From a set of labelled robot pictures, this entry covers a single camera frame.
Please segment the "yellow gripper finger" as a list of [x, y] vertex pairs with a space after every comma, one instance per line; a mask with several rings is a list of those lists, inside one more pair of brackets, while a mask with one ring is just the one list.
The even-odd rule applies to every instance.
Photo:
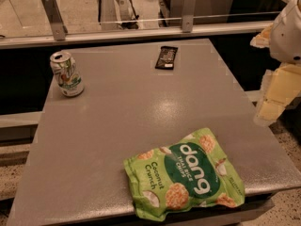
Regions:
[[256, 48], [269, 48], [272, 27], [272, 24], [265, 27], [261, 33], [252, 38], [250, 45]]
[[261, 81], [261, 95], [253, 121], [259, 126], [271, 125], [300, 92], [300, 64], [281, 63], [276, 70], [267, 70]]

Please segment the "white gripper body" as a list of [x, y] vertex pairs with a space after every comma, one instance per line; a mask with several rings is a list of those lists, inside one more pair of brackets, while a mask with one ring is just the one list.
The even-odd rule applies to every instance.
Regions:
[[270, 33], [270, 55], [280, 62], [301, 63], [300, 2], [290, 0], [274, 20]]

